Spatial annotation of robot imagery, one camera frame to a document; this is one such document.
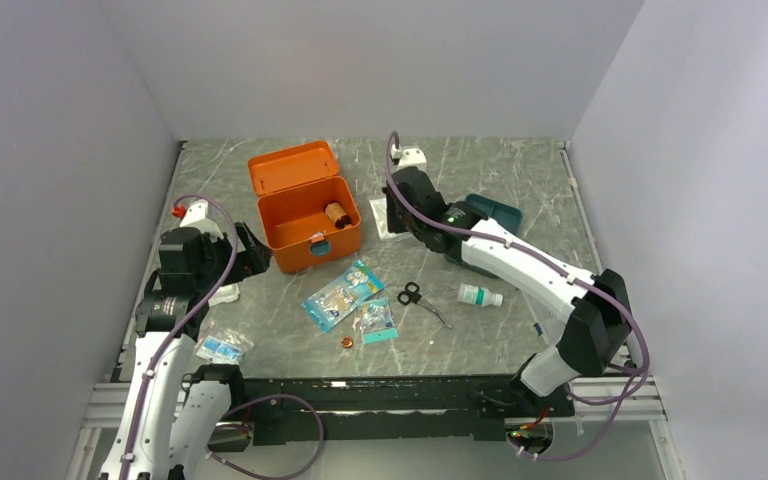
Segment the clear zip bag white pads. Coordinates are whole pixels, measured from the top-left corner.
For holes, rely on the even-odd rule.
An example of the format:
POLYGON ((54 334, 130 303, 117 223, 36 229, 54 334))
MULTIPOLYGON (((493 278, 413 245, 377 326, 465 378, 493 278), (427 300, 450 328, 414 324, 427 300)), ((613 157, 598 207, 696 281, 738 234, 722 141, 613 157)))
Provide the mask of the clear zip bag white pads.
POLYGON ((372 210, 376 231, 381 240, 389 240, 396 235, 389 231, 387 220, 387 197, 382 195, 371 198, 369 205, 372 210))

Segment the orange medicine box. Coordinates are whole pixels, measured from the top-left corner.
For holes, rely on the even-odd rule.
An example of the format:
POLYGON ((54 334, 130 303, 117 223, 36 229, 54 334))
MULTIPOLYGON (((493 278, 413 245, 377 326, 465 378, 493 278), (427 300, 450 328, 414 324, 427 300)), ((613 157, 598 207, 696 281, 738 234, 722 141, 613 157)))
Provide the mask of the orange medicine box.
POLYGON ((360 250, 362 217, 336 156, 324 140, 250 158, 247 168, 268 247, 285 274, 360 250), (338 202, 352 224, 338 230, 323 212, 338 202), (325 240, 309 237, 323 232, 325 240))

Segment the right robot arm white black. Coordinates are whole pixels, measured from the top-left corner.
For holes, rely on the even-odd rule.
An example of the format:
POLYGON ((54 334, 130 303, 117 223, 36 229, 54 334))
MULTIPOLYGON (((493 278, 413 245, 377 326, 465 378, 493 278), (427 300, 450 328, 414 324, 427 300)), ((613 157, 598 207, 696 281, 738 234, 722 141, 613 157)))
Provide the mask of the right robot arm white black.
POLYGON ((448 203, 428 175, 407 167, 383 188, 387 215, 429 250, 460 260, 540 301, 562 323, 559 339, 510 381, 517 411, 534 415, 579 377, 598 377, 632 332, 624 279, 570 266, 527 244, 467 201, 448 203))

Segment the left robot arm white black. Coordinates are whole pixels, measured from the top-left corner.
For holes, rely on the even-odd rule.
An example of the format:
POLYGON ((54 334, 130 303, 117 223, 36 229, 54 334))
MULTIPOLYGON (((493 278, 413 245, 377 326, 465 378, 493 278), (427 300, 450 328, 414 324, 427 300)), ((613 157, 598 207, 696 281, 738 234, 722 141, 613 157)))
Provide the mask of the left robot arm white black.
POLYGON ((184 479, 220 419, 247 406, 241 369, 207 364, 191 372, 209 298, 265 272, 271 250, 243 222, 217 238, 194 226, 162 234, 160 265, 136 314, 135 362, 124 411, 101 479, 184 479))

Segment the white green medicine bottle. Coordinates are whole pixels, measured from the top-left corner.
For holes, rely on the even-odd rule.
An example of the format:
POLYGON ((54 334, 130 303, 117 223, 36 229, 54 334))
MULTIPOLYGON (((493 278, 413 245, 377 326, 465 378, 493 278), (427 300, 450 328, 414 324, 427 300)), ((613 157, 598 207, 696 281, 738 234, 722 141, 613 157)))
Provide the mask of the white green medicine bottle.
POLYGON ((480 307, 501 307, 504 297, 502 294, 494 293, 485 287, 461 283, 457 293, 457 301, 480 307))

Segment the white gauze pack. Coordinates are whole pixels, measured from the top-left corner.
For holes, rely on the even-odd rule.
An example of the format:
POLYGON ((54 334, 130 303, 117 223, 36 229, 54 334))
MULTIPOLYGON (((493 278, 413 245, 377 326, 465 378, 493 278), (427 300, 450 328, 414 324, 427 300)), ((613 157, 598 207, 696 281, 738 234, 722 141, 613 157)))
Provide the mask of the white gauze pack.
POLYGON ((209 299, 209 305, 215 306, 218 304, 232 303, 237 301, 239 296, 240 290, 237 284, 222 286, 209 299))

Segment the clear bag blue packets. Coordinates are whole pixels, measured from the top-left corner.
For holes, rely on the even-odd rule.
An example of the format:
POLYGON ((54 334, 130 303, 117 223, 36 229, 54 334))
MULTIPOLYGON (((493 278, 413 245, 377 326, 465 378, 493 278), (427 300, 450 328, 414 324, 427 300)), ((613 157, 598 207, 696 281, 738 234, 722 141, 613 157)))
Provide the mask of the clear bag blue packets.
POLYGON ((241 366, 253 348, 254 343, 240 331, 209 320, 201 325, 195 356, 211 364, 241 366))

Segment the blue cotton swab pack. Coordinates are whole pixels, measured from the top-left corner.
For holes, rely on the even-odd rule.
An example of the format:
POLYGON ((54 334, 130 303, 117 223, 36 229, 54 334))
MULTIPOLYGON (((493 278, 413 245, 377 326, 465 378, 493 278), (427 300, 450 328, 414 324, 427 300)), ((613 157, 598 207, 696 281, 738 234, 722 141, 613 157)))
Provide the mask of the blue cotton swab pack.
POLYGON ((322 333, 330 332, 362 302, 384 288, 382 281, 361 260, 314 294, 302 307, 322 333))

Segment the teal plastic tray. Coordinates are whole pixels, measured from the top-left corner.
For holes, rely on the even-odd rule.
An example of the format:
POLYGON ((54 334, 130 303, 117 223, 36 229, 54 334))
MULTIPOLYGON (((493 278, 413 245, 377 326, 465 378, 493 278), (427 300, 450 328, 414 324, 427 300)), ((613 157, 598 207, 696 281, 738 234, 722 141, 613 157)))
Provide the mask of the teal plastic tray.
MULTIPOLYGON (((479 194, 469 194, 464 198, 464 201, 487 217, 496 220, 509 233, 519 235, 523 213, 518 208, 479 194)), ((474 265, 466 264, 462 260, 451 256, 449 253, 446 253, 444 258, 451 264, 461 266, 491 279, 497 279, 497 276, 491 272, 474 265)))

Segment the small teal bandage pack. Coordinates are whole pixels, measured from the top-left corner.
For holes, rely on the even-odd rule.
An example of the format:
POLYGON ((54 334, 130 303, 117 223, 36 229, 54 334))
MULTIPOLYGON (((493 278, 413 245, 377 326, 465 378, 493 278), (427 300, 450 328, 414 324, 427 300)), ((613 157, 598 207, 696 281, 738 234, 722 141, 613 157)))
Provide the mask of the small teal bandage pack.
POLYGON ((353 326, 364 344, 378 343, 398 337, 390 303, 387 298, 362 302, 353 326))

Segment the clear plastic case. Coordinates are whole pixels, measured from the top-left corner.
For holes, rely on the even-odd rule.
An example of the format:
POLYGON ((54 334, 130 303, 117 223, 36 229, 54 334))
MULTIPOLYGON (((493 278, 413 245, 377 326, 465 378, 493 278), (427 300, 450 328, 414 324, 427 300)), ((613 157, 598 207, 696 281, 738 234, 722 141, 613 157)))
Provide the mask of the clear plastic case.
POLYGON ((557 319, 552 312, 533 296, 521 292, 521 296, 533 317, 533 326, 537 335, 546 345, 550 345, 557 337, 557 319))

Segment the black handled scissors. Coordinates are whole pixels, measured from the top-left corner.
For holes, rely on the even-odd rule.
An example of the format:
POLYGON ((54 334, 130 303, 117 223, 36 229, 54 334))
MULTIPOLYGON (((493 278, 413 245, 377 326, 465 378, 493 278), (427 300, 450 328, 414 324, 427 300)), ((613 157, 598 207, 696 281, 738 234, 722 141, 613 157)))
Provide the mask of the black handled scissors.
POLYGON ((411 304, 418 305, 434 314, 444 328, 453 328, 440 310, 423 297, 420 286, 416 282, 407 282, 403 289, 397 294, 397 301, 403 306, 411 304))

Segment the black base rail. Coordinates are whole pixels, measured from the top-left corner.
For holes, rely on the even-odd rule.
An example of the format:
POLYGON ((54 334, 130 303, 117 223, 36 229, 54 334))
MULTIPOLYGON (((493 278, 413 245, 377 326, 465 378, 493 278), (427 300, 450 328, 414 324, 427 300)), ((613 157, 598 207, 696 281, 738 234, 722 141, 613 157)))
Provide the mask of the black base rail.
POLYGON ((502 441, 518 421, 546 425, 575 408, 563 389, 538 398, 510 374, 248 378, 221 411, 256 446, 295 441, 470 437, 502 441))

